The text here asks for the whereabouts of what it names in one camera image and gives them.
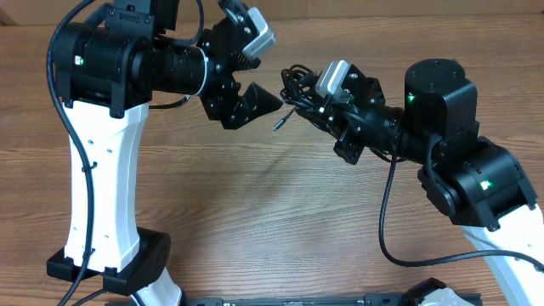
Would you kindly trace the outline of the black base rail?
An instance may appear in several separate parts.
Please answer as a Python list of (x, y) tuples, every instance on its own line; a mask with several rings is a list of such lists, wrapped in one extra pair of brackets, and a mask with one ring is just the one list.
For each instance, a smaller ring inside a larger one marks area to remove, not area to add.
[(182, 292), (182, 306), (483, 306), (479, 293), (457, 293), (444, 282), (429, 278), (406, 292), (371, 292), (358, 297), (293, 297), (222, 299), (187, 298)]

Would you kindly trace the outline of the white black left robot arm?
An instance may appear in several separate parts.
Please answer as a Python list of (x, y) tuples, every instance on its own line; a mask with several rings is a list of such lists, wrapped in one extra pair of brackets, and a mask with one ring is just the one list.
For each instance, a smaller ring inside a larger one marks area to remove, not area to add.
[(135, 218), (139, 146), (154, 92), (197, 97), (207, 117), (235, 130), (281, 101), (237, 71), (259, 66), (275, 33), (258, 8), (222, 1), (224, 18), (191, 39), (167, 36), (175, 1), (116, 0), (83, 22), (71, 11), (52, 35), (48, 89), (71, 145), (71, 227), (47, 273), (78, 286), (99, 275), (102, 292), (137, 305), (182, 305), (167, 271), (166, 233)]

